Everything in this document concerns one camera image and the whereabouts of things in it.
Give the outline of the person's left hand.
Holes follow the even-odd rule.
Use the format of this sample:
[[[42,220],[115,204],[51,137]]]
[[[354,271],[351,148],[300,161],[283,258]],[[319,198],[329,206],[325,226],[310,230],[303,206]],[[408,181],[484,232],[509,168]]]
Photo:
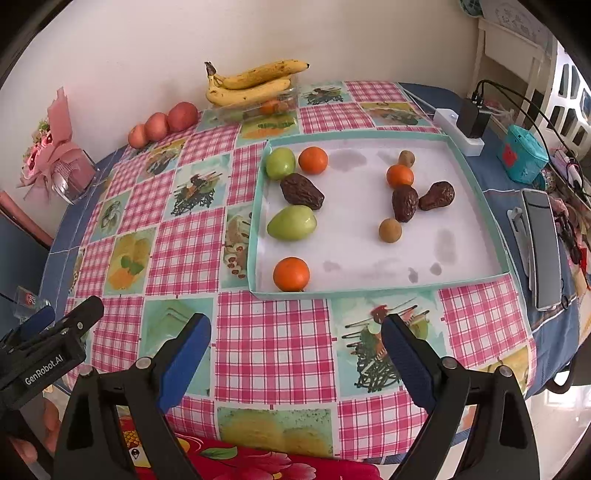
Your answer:
[[[26,425],[32,430],[34,438],[53,455],[56,448],[61,421],[72,395],[74,384],[80,371],[90,367],[82,363],[51,385],[44,388],[33,399],[19,409]]]

